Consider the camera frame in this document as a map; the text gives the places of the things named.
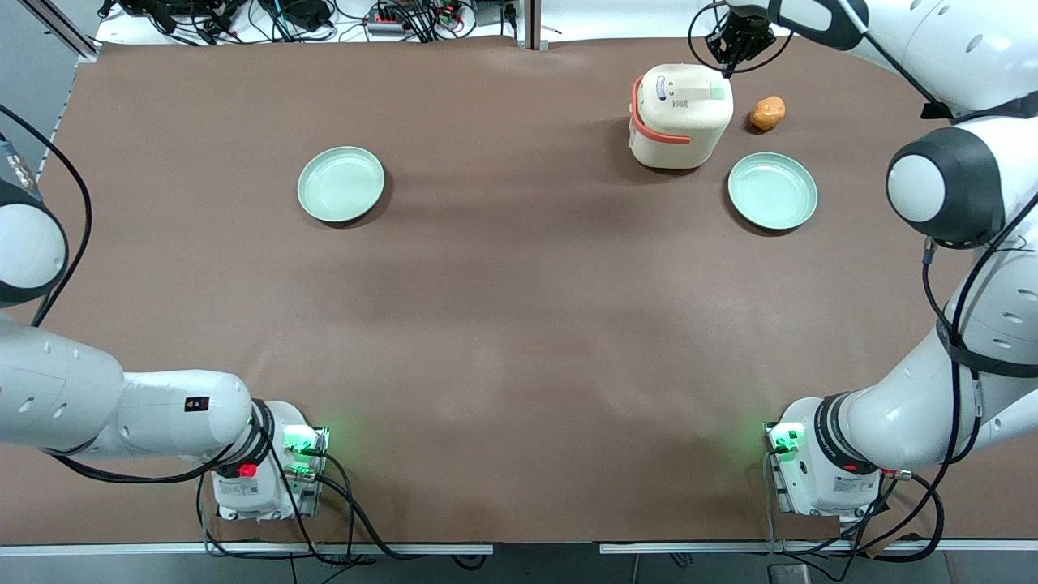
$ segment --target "orange handle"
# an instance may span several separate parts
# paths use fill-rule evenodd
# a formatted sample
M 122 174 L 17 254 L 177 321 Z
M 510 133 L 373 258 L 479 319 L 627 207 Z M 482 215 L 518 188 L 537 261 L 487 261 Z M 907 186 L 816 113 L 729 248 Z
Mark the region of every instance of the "orange handle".
M 641 84 L 641 78 L 638 77 L 634 80 L 634 86 L 631 87 L 631 120 L 634 121 L 634 128 L 641 133 L 643 136 L 649 138 L 650 140 L 655 140 L 657 142 L 663 142 L 666 144 L 688 144 L 692 142 L 692 139 L 688 136 L 677 136 L 675 134 L 661 134 L 652 128 L 649 128 L 641 121 L 641 115 L 638 114 L 638 85 Z

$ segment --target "white rice cooker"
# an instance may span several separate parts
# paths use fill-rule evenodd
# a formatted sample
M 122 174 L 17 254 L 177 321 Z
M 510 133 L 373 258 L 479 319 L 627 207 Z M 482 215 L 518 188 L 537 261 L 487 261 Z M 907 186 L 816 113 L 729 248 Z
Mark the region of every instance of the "white rice cooker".
M 660 64 L 631 88 L 634 158 L 653 168 L 694 168 L 732 120 L 732 84 L 700 64 Z

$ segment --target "plate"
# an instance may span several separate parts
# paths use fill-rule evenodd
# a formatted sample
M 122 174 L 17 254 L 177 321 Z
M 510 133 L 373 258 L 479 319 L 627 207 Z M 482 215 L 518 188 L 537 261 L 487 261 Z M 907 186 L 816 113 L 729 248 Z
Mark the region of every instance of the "plate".
M 772 229 L 801 225 L 818 206 L 818 187 L 808 169 L 773 151 L 737 162 L 728 175 L 728 194 L 743 217 Z
M 317 155 L 299 174 L 299 203 L 312 217 L 339 222 L 375 206 L 385 187 L 385 171 L 362 147 L 338 146 Z

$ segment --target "metal frame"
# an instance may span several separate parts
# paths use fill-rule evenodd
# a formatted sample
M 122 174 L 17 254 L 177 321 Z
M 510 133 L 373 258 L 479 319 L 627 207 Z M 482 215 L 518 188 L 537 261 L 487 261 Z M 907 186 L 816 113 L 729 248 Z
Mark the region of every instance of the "metal frame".
M 228 552 L 239 554 L 305 554 L 306 544 L 221 544 Z M 346 555 L 346 546 L 315 546 L 322 554 Z M 492 544 L 402 544 L 390 546 L 392 551 L 424 556 L 491 556 Z M 0 558 L 40 556 L 98 556 L 137 554 L 204 554 L 202 544 L 85 544 L 79 546 L 0 546 Z M 370 544 L 353 546 L 353 553 L 378 556 L 382 552 Z
M 884 552 L 918 552 L 926 541 L 896 541 Z M 775 550 L 801 552 L 815 547 L 812 541 L 775 541 Z M 850 541 L 836 541 L 834 552 L 850 550 Z M 943 539 L 937 550 L 944 552 L 1038 552 L 1038 539 Z M 600 544 L 598 553 L 617 554 L 760 554 L 771 551 L 767 541 L 689 541 L 671 544 Z
M 519 47 L 534 51 L 547 51 L 548 41 L 541 38 L 541 0 L 523 0 L 523 32 Z
M 94 61 L 98 47 L 51 0 L 18 0 L 51 33 L 80 58 Z

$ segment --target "warning label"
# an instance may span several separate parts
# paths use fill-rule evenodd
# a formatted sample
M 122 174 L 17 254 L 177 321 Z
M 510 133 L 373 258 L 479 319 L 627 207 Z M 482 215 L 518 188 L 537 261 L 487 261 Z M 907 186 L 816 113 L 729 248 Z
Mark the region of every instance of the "warning label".
M 220 481 L 220 495 L 255 495 L 260 493 L 260 481 L 244 479 L 236 481 Z
M 866 477 L 836 477 L 832 491 L 837 493 L 865 493 L 876 486 L 876 482 Z

